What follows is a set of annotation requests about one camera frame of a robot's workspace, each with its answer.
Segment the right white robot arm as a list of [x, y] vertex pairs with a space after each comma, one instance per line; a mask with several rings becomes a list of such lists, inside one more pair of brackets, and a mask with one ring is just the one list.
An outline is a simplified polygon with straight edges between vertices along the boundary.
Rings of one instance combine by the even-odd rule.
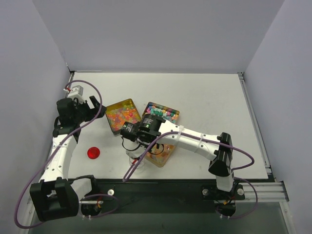
[[138, 123], [125, 122], [120, 130], [123, 140], [136, 144], [126, 154], [134, 161], [123, 180], [126, 181], [154, 146], [172, 145], [209, 160], [208, 172], [216, 178], [216, 193], [227, 199], [234, 192], [232, 139], [228, 133], [209, 135], [192, 131], [155, 115], [146, 114]]

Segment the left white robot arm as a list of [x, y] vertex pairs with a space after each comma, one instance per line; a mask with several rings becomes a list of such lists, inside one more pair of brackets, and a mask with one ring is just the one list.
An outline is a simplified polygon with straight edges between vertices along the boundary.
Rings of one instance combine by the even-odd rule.
[[99, 188], [93, 175], [83, 175], [68, 181], [69, 166], [83, 122], [105, 115], [104, 107], [94, 96], [90, 97], [93, 108], [78, 97], [57, 101], [58, 117], [53, 130], [53, 148], [44, 173], [38, 183], [30, 187], [30, 196], [41, 222], [76, 216], [79, 202], [85, 197], [94, 200]]

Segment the clear glass jar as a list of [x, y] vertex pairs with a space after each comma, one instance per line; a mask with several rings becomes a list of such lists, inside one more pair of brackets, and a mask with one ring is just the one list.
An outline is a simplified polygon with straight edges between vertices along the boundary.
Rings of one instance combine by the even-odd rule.
[[129, 158], [129, 164], [130, 165], [138, 165], [135, 174], [142, 173], [145, 170], [145, 160], [143, 159], [139, 164], [138, 164], [139, 158]]

